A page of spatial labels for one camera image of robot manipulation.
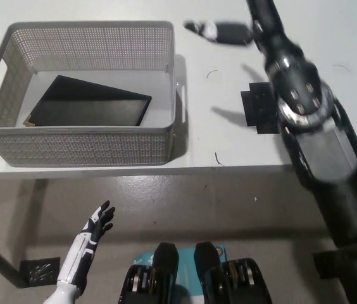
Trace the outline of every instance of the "concrete floor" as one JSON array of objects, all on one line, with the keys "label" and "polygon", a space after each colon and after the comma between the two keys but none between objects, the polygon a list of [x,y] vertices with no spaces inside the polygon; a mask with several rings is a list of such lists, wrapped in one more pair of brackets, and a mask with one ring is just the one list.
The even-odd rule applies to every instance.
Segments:
[{"label": "concrete floor", "polygon": [[[0,253],[62,258],[105,200],[114,228],[97,249],[79,304],[117,303],[132,259],[159,242],[223,243],[229,259],[254,258],[273,302],[346,303],[337,282],[320,281],[311,253],[332,249],[312,197],[292,172],[277,174],[0,180]],[[54,286],[16,289],[0,276],[0,304],[42,303]]]}]

